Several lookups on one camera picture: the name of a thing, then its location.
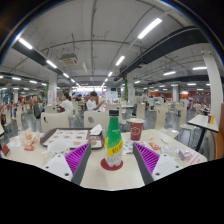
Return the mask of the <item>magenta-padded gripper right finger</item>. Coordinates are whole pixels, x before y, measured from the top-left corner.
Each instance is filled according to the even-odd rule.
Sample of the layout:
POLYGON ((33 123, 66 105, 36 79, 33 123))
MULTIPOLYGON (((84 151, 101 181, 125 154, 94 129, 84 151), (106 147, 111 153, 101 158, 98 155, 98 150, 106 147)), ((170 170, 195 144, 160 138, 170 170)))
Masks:
POLYGON ((182 169, 182 166, 168 154, 159 155, 137 142, 133 143, 133 154, 145 185, 182 169))

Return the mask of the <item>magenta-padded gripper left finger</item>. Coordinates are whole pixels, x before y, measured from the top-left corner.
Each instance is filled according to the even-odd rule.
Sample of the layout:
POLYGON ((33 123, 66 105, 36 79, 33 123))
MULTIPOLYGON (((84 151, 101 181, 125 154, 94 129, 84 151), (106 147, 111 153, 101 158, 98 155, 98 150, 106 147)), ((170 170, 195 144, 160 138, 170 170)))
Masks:
POLYGON ((91 144, 87 143, 74 149, 67 155, 55 155, 42 169, 79 185, 82 181, 90 154, 91 144))

